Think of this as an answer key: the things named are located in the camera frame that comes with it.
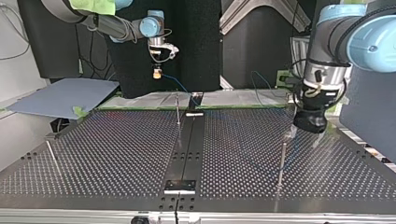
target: metal plate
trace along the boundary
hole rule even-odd
[[[94,113],[52,143],[57,161],[44,147],[5,170],[0,206],[158,210],[178,137],[175,111]]]
[[[206,111],[194,211],[396,214],[395,174],[333,128],[287,141],[278,189],[291,118],[276,108]]]

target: vertical metal pin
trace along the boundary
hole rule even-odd
[[[46,141],[46,143],[47,143],[47,146],[49,147],[50,155],[52,156],[52,158],[53,158],[55,161],[57,161],[57,160],[56,160],[56,157],[55,157],[55,154],[53,153],[52,146],[50,145],[50,141]]]
[[[277,186],[282,188],[282,178],[283,178],[283,170],[285,168],[285,158],[286,158],[286,143],[282,144],[282,156],[280,158],[280,169],[279,169],[279,180],[277,182]]]
[[[176,92],[176,111],[177,111],[177,125],[180,125],[180,110],[178,104],[178,92]]]

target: white wall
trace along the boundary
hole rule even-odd
[[[18,9],[17,0],[0,0],[0,2]],[[18,19],[11,12],[7,14],[21,31]],[[24,52],[26,47],[26,43],[15,33],[0,12],[0,58]],[[30,49],[20,58],[0,60],[0,102],[45,86],[46,80],[40,78],[35,58]]]
[[[0,3],[18,9],[17,0],[0,0]],[[21,29],[18,19],[10,12],[7,14]],[[0,12],[0,58],[24,52],[26,46]],[[32,51],[29,50],[17,59],[0,60],[0,108],[45,86],[46,80],[39,76]],[[52,120],[0,111],[0,171],[26,152],[44,143],[44,136],[51,132]]]

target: robotic arm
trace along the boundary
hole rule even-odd
[[[162,77],[163,63],[172,60],[178,48],[165,42],[172,33],[164,28],[164,14],[160,10],[150,10],[142,20],[127,21],[117,16],[98,15],[89,11],[75,10],[68,0],[42,0],[43,5],[62,21],[81,23],[103,34],[110,35],[115,42],[148,38],[148,52],[152,58],[153,77]]]
[[[303,88],[294,96],[295,103],[303,103],[296,103],[299,109],[293,123],[298,128],[325,131],[325,112],[345,95],[344,75],[351,64],[374,72],[396,72],[396,15],[390,14],[396,12],[396,6],[366,10],[366,5],[335,5],[321,11]]]

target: perforated metal table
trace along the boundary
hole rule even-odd
[[[42,146],[1,172],[0,208],[396,215],[396,174],[332,127],[287,141],[280,189],[291,117],[206,110],[178,127],[176,111],[98,111],[50,143],[57,160]],[[164,194],[168,180],[195,194]]]

